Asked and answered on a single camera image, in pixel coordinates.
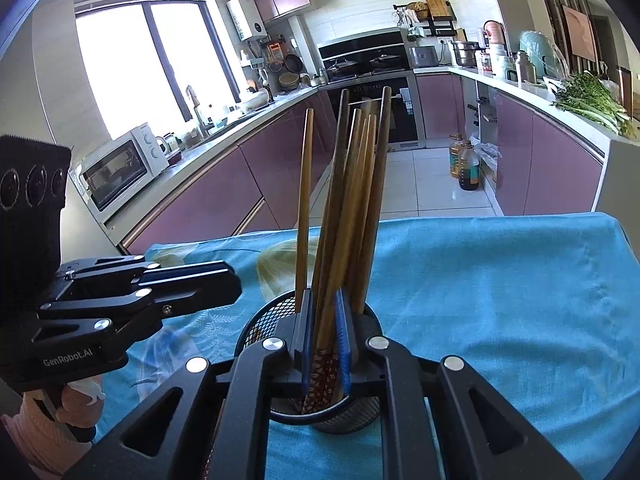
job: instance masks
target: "water heater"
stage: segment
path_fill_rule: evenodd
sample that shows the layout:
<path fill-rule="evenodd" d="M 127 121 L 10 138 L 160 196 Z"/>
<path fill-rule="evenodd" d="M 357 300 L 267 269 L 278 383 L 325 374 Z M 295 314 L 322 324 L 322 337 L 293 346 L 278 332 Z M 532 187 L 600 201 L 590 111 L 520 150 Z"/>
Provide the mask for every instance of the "water heater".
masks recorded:
<path fill-rule="evenodd" d="M 257 40 L 267 36 L 264 23 L 253 0 L 229 0 L 226 3 L 240 40 Z"/>

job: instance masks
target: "window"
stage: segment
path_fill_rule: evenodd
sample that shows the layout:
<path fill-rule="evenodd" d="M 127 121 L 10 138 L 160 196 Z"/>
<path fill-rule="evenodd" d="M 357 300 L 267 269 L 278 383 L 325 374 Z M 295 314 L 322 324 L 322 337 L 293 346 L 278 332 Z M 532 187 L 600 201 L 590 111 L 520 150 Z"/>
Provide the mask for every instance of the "window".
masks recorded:
<path fill-rule="evenodd" d="M 181 133 L 193 117 L 191 85 L 205 117 L 239 101 L 205 2 L 143 2 L 76 19 L 82 58 L 112 139 L 149 123 Z"/>

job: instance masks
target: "cooking oil bottle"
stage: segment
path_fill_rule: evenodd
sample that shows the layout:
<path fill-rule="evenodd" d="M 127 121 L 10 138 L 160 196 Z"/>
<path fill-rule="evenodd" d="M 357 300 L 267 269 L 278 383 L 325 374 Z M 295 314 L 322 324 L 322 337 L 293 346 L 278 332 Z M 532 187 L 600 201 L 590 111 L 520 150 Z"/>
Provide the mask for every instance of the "cooking oil bottle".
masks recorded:
<path fill-rule="evenodd" d="M 480 159 L 469 140 L 464 142 L 458 156 L 458 183 L 467 191 L 478 189 L 480 184 Z"/>
<path fill-rule="evenodd" d="M 450 135 L 449 137 L 453 139 L 449 146 L 449 173 L 453 178 L 458 178 L 458 157 L 464 142 L 462 141 L 462 134 Z"/>

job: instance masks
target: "white microwave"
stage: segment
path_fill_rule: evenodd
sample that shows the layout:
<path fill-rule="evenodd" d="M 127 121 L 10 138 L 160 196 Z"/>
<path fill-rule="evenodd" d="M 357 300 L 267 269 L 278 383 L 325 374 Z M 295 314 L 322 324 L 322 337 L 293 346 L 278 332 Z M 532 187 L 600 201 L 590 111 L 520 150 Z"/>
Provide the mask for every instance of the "white microwave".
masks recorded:
<path fill-rule="evenodd" d="M 145 123 L 91 152 L 74 173 L 89 211 L 104 223 L 168 166 Z"/>

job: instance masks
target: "black wire mesh basket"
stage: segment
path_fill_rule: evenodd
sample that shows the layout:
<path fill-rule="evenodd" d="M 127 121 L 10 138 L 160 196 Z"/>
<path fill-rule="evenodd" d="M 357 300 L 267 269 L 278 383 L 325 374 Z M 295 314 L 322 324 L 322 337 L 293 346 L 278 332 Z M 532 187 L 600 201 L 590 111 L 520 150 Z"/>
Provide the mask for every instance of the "black wire mesh basket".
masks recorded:
<path fill-rule="evenodd" d="M 285 292 L 262 307 L 242 329 L 234 356 L 247 346 L 274 334 L 280 318 L 295 314 L 295 292 Z M 364 314 L 373 318 L 378 326 L 378 335 L 382 335 L 378 318 L 365 305 Z M 345 396 L 333 406 L 315 413 L 300 413 L 300 399 L 272 399 L 271 420 L 292 426 L 311 425 L 318 431 L 332 434 L 347 434 L 371 424 L 380 414 L 380 401 L 377 397 L 354 398 Z"/>

